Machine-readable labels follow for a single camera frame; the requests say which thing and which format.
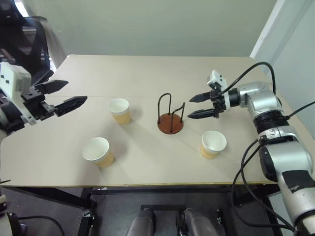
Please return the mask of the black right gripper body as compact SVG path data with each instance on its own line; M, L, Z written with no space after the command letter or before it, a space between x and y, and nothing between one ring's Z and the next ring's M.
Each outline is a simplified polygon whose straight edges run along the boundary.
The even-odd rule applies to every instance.
M213 103L213 116L219 118L219 114L226 110L224 95L219 91L210 91L210 100Z

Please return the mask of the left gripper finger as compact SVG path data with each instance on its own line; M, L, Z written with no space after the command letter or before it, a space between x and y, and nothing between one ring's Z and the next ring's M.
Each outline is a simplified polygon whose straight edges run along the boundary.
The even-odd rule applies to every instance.
M81 105L85 103L87 100L87 96L75 96L70 99L65 100L63 103L55 106L54 113L60 117L63 116L77 108L79 108Z
M67 84L68 81L65 80L50 80L41 84L37 84L33 87L42 94L52 94L61 90Z

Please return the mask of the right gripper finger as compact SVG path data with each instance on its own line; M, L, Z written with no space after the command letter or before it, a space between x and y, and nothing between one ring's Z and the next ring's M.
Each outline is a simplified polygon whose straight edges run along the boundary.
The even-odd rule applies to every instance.
M202 119L202 118L208 118L208 117L214 117L215 112L214 109L202 109L202 110L197 110L188 115L188 118L191 119Z
M210 100L211 99L211 93L210 92L205 92L205 93L201 93L201 94L197 94L195 96L193 96L189 102L192 103L200 103L200 102L204 102L206 100Z

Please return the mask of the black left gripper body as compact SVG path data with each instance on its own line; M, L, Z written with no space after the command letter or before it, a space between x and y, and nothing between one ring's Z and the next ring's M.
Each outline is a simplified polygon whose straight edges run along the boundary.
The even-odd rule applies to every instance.
M35 121L45 120L54 115L54 106L45 102L45 96L38 89L30 87L29 93L21 95L24 106Z

